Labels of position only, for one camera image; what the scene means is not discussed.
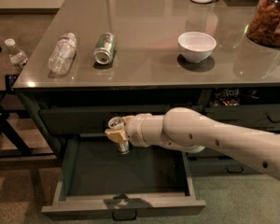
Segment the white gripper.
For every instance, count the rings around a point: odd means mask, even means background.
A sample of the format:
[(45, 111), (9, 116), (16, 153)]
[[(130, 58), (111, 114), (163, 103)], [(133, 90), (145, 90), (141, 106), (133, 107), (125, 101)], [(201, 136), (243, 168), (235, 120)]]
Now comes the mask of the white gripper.
[(142, 125), (146, 119), (151, 117), (152, 115), (149, 113), (122, 117), (125, 121), (125, 130), (123, 128), (117, 130), (106, 129), (105, 134), (117, 144), (123, 144), (129, 140), (135, 147), (150, 147), (142, 134)]

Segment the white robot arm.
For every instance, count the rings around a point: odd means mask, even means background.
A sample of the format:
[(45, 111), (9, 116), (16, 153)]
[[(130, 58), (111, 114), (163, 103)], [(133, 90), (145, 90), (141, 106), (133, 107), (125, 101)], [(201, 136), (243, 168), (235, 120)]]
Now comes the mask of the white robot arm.
[(163, 115), (114, 117), (106, 136), (117, 144), (197, 153), (212, 148), (280, 181), (280, 134), (221, 123), (176, 107)]

